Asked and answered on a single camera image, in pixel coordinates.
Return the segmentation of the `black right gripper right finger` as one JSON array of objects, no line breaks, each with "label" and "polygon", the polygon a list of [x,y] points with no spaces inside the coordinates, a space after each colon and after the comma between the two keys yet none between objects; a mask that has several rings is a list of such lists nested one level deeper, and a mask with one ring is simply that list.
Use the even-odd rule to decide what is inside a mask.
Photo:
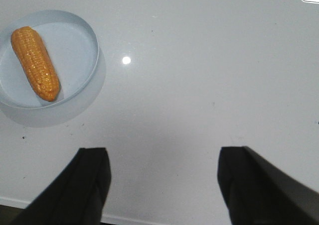
[{"label": "black right gripper right finger", "polygon": [[222,147],[217,180],[233,225],[317,225],[319,194],[248,146]]}]

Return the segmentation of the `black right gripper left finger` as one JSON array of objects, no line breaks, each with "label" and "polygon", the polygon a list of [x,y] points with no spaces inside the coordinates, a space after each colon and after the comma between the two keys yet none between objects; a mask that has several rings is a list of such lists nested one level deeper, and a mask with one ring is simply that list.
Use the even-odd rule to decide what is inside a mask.
[{"label": "black right gripper left finger", "polygon": [[80,148],[13,225],[98,225],[111,183],[105,148]]}]

